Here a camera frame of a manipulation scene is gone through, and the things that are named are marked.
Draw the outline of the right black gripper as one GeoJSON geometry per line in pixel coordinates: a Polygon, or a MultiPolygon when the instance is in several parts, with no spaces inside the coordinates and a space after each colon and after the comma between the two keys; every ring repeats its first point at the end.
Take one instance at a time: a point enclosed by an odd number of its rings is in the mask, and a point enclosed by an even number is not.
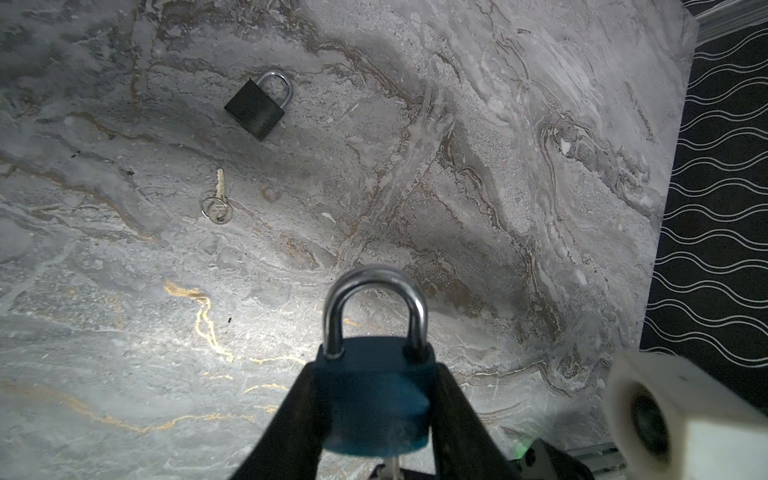
{"type": "Polygon", "coordinates": [[[594,479],[586,465],[542,439],[536,439],[522,457],[511,460],[510,464],[521,479],[594,479]]]}

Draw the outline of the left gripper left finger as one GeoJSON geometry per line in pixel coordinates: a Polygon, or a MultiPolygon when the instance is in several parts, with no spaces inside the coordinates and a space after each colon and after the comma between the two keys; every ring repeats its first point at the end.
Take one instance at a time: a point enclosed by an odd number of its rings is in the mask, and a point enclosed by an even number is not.
{"type": "Polygon", "coordinates": [[[314,479],[328,434],[317,396],[315,364],[301,370],[286,398],[233,479],[314,479]]]}

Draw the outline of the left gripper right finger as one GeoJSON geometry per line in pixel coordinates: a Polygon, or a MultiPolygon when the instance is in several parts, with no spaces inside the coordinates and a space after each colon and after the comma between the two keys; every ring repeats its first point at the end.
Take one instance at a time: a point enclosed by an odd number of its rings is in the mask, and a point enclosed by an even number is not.
{"type": "Polygon", "coordinates": [[[510,464],[491,439],[446,365],[436,365],[430,394],[438,479],[509,479],[510,464]]]}

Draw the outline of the blue padlock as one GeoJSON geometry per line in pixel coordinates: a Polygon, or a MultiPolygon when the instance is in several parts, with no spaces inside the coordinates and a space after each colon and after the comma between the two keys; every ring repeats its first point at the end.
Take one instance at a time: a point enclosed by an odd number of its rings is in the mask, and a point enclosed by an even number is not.
{"type": "Polygon", "coordinates": [[[324,449],[359,457],[396,457],[424,448],[437,364],[428,343],[428,309],[418,285],[401,271],[365,266],[340,277],[323,308],[323,340],[315,360],[324,449]],[[403,337],[345,337],[344,307],[359,291],[383,288],[408,308],[403,337]]]}

